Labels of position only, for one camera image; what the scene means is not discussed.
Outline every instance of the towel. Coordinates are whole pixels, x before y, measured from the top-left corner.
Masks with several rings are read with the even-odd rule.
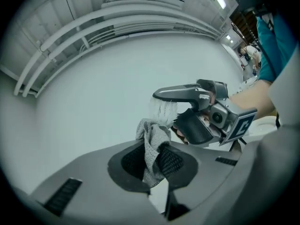
[[[165,178],[158,168],[156,158],[161,145],[170,145],[171,131],[157,120],[142,119],[137,126],[135,138],[144,139],[146,168],[143,182],[152,188]]]

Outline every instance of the person in background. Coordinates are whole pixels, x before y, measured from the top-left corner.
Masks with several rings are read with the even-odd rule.
[[[253,58],[255,68],[258,70],[261,67],[262,55],[260,51],[258,51],[255,47],[253,46],[246,46],[244,48],[239,47],[238,53],[242,55],[245,55],[247,53],[251,58]]]

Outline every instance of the hand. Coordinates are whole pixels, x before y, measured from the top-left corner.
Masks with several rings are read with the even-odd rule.
[[[214,93],[210,92],[210,104],[214,104],[215,100],[216,100],[216,95]],[[203,116],[204,116],[204,121],[209,122],[209,115],[204,113]],[[188,143],[188,140],[184,137],[184,135],[178,130],[178,128],[175,125],[173,126],[173,128],[174,128],[173,131],[176,130],[176,134],[181,139],[183,139],[186,143]]]

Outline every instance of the teal shirt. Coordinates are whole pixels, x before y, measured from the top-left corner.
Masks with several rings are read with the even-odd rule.
[[[279,14],[273,16],[273,22],[274,32],[270,31],[263,19],[257,18],[257,31],[262,47],[273,65],[276,77],[278,77],[294,52],[297,39]],[[262,68],[259,79],[273,82],[276,77],[274,77],[270,65],[262,53]]]

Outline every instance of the white pipe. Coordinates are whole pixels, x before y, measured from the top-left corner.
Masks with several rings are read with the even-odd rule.
[[[181,11],[182,8],[178,7],[176,5],[170,4],[170,3],[165,3],[165,2],[160,2],[160,1],[151,1],[151,0],[116,0],[116,1],[110,1],[110,2],[105,2],[101,4],[101,8],[108,8],[112,6],[117,6],[117,5],[126,5],[126,4],[150,4],[150,5],[158,5],[166,8],[172,8],[178,11]]]
[[[10,71],[6,66],[0,64],[0,70],[5,73],[7,76],[11,77],[12,79],[18,81],[19,80],[19,76],[16,75],[15,73],[13,73],[12,71]],[[32,86],[31,89],[35,90],[35,91],[39,91],[40,88],[36,87],[36,86]]]
[[[200,36],[207,36],[210,37],[207,34],[201,34],[201,33],[197,33],[197,32],[185,32],[185,31],[156,31],[156,32],[140,32],[140,33],[136,33],[136,34],[130,34],[130,35],[125,35],[122,37],[117,37],[117,38],[113,38],[111,40],[105,41],[103,43],[97,44],[93,47],[91,47],[88,50],[85,50],[84,52],[78,54],[77,56],[75,56],[74,58],[72,58],[71,60],[69,60],[67,63],[65,63],[62,67],[60,67],[54,74],[51,75],[50,78],[48,78],[48,80],[43,84],[43,86],[41,87],[41,89],[37,92],[36,94],[36,98],[41,94],[41,92],[45,89],[45,87],[60,73],[62,72],[62,70],[64,70],[66,67],[68,67],[71,63],[73,63],[74,61],[76,61],[77,59],[81,58],[82,56],[84,56],[85,54],[99,48],[102,47],[104,45],[107,45],[109,43],[113,43],[119,40],[123,40],[126,38],[133,38],[133,37],[137,37],[137,36],[143,36],[143,35],[151,35],[151,34],[167,34],[167,33],[185,33],[185,34],[192,34],[192,35],[200,35]]]
[[[166,17],[166,16],[162,16],[162,15],[132,15],[132,16],[126,16],[126,17],[113,18],[113,19],[110,19],[110,20],[107,20],[107,21],[104,21],[104,22],[100,22],[100,23],[97,23],[93,26],[90,26],[90,27],[76,33],[75,35],[73,35],[72,37],[70,37],[69,39],[67,39],[63,43],[61,43],[52,53],[50,53],[48,55],[48,57],[44,60],[44,62],[39,65],[39,67],[34,72],[32,77],[29,79],[29,81],[28,81],[28,83],[27,83],[27,85],[24,89],[24,93],[22,94],[22,96],[23,97],[27,96],[28,91],[30,90],[31,86],[33,85],[33,83],[35,82],[37,77],[44,70],[44,68],[51,62],[52,59],[54,59],[65,48],[67,48],[68,46],[73,44],[75,41],[81,39],[83,36],[86,36],[86,35],[88,35],[92,32],[95,32],[95,31],[100,30],[102,28],[112,26],[112,25],[115,25],[115,24],[118,24],[118,23],[132,23],[132,22],[143,22],[143,21],[161,21],[161,20],[168,21],[168,22],[173,22],[173,23],[187,24],[187,25],[190,25],[190,26],[194,26],[194,27],[196,27],[200,30],[204,30],[206,32],[212,33],[209,30],[207,30],[205,28],[202,28],[201,26],[195,25],[191,22],[187,22],[187,21],[179,19],[179,18]]]
[[[37,92],[34,92],[34,91],[29,91],[28,94],[31,94],[31,95],[34,95],[35,97],[37,97]]]
[[[89,43],[95,43],[96,41],[109,36],[111,34],[114,34],[115,32],[121,32],[121,31],[127,31],[127,30],[132,30],[134,28],[142,28],[142,27],[154,27],[155,29],[157,28],[157,26],[162,26],[161,28],[163,29],[163,26],[176,26],[176,27],[180,27],[180,28],[189,28],[189,29],[195,29],[194,27],[190,27],[190,26],[184,26],[184,25],[180,25],[180,24],[174,24],[174,23],[167,23],[167,22],[145,22],[145,23],[137,23],[137,24],[131,24],[131,25],[125,25],[122,27],[117,27],[117,28],[113,28],[110,29],[108,31],[102,32],[100,34],[97,34],[95,36],[93,36],[92,38],[89,39]],[[82,46],[80,47],[79,53],[82,52],[84,48],[84,44],[82,44]]]
[[[81,29],[80,29],[79,26],[76,27],[76,31],[77,31],[77,32],[81,31]],[[86,46],[87,48],[90,48],[89,42],[88,42],[88,40],[86,39],[86,37],[82,37],[81,40],[83,41],[83,43],[85,44],[85,46]]]
[[[14,94],[18,95],[19,90],[25,80],[26,75],[29,73],[31,67],[35,64],[35,62],[38,60],[38,58],[42,55],[41,50],[37,50],[35,54],[30,58],[29,62],[27,63],[26,67],[23,69],[21,76],[18,79],[18,82],[15,86]]]
[[[210,26],[209,24],[194,18],[193,16],[187,15],[181,11],[174,10],[167,7],[161,7],[156,5],[141,5],[141,4],[129,4],[129,5],[120,5],[120,6],[113,6],[104,8],[95,12],[91,12],[87,15],[84,15],[69,24],[62,27],[60,30],[58,30],[56,33],[54,33],[51,37],[49,37],[42,45],[41,50],[45,51],[47,48],[49,48],[58,38],[60,38],[62,35],[67,33],[68,31],[72,30],[73,28],[98,17],[106,16],[106,15],[112,15],[115,13],[121,13],[121,12],[132,12],[132,11],[147,11],[147,12],[160,12],[160,13],[169,13],[175,16],[181,16],[187,19],[190,19],[196,23],[199,23],[201,25],[204,25],[206,27],[209,27],[210,29],[214,30],[217,34],[221,34],[218,30]]]
[[[216,37],[218,36],[218,34],[221,34],[218,30],[216,30],[212,26],[208,25],[207,23],[205,23],[197,18],[194,18],[193,16],[187,15],[181,11],[167,8],[167,7],[161,7],[161,6],[156,6],[156,5],[129,4],[129,5],[120,5],[120,6],[104,8],[104,9],[101,9],[101,10],[98,10],[95,12],[91,12],[87,15],[84,15],[84,16],[68,23],[67,25],[65,25],[61,29],[59,29],[57,32],[55,32],[52,36],[50,36],[40,46],[40,49],[38,51],[36,51],[36,53],[31,57],[29,62],[26,64],[26,66],[25,66],[24,70],[22,71],[22,74],[20,75],[20,78],[16,84],[14,94],[15,95],[18,94],[25,77],[29,73],[32,66],[36,63],[36,61],[38,60],[38,58],[40,57],[42,52],[44,52],[46,49],[48,49],[58,38],[60,38],[61,36],[63,36],[67,32],[69,32],[73,28],[75,28],[89,20],[92,20],[92,19],[95,19],[98,17],[102,17],[102,16],[106,16],[106,15],[112,15],[115,13],[131,12],[131,11],[141,11],[141,12],[142,11],[147,11],[147,12],[151,11],[151,12],[169,13],[173,16],[184,17],[186,19],[194,21],[195,23],[201,24],[203,26],[206,26],[207,28],[212,29],[213,31],[215,31],[216,34],[213,34],[213,35],[216,35]]]

